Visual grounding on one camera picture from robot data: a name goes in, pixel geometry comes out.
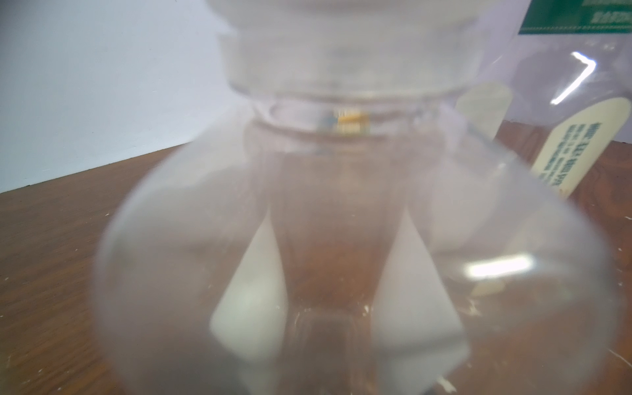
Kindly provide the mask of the square clear plastic bottle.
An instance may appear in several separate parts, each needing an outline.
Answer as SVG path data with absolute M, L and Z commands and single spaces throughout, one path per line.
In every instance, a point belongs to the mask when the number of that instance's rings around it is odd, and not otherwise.
M 489 1 L 211 1 L 247 105 L 95 259 L 129 394 L 570 394 L 617 335 L 600 231 L 451 105 Z

